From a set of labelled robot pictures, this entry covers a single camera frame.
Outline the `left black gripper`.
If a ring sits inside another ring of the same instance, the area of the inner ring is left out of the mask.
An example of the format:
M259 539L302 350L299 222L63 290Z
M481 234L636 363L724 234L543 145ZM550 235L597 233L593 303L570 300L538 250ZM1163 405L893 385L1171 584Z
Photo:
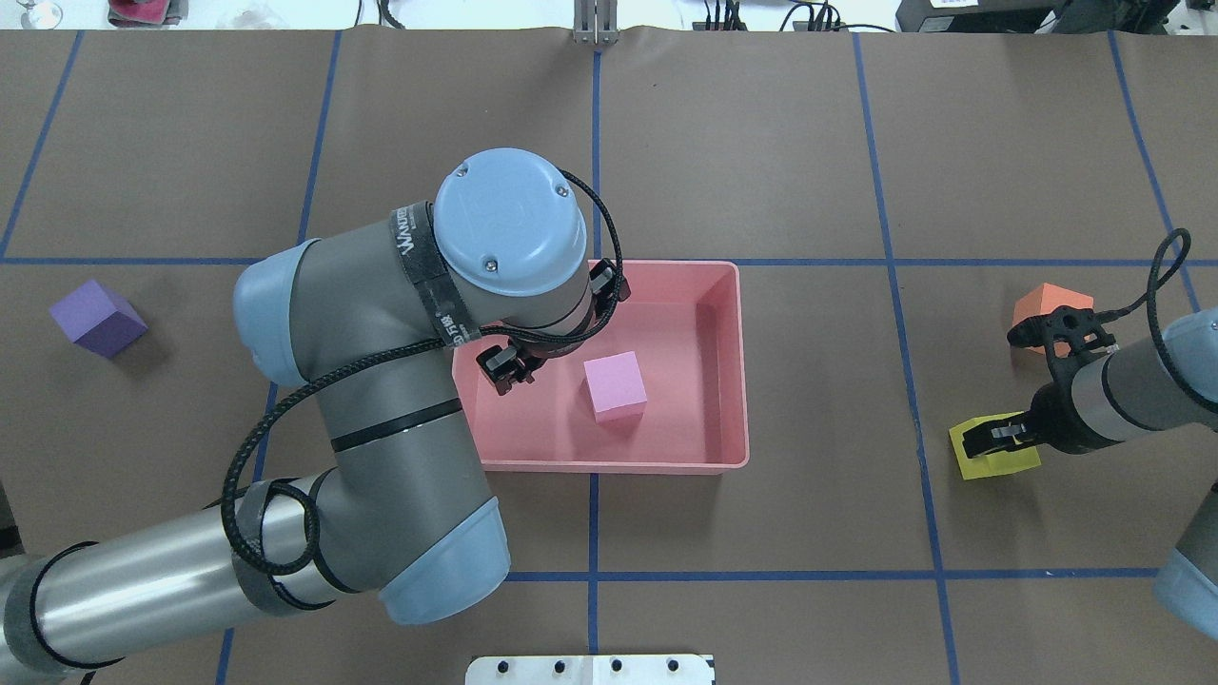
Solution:
M590 272L590 291L596 307L611 307L628 300L628 282L613 261L596 261ZM476 364L499 396L505 396L519 384L532 384L533 372L544 360L565 356L596 336L603 325L592 324L568 334L544 333L538 329L491 325L492 335L508 339L507 346L491 346L476 355Z

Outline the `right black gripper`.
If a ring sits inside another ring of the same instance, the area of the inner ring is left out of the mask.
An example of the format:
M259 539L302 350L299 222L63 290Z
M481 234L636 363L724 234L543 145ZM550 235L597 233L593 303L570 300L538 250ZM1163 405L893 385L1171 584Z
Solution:
M1050 441L1051 416L1035 408L1018 413L1016 421L980 421L966 427L961 435L965 460L1013 453Z

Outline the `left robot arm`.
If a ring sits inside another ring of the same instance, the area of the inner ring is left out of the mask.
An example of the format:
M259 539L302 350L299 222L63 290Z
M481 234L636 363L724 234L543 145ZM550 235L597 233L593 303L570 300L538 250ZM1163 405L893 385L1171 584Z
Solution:
M586 261L582 193L618 255ZM191 516L2 563L2 681L84 683L149 648L378 594L401 625L501 587L512 559L452 372L497 394L579 350L628 295L618 230L586 182L496 147L432 200L311 239L241 274L239 335L287 396Z

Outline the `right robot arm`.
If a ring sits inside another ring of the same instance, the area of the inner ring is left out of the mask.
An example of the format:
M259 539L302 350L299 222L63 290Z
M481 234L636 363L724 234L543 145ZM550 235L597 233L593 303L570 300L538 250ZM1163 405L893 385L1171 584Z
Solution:
M962 421L950 429L961 477L1005 477L1039 464L1038 447L1083 455L1185 425L1216 428L1216 312L1149 324L1121 346L1108 317L1061 306L1009 332L1017 349L1041 347L1050 382L1026 411Z

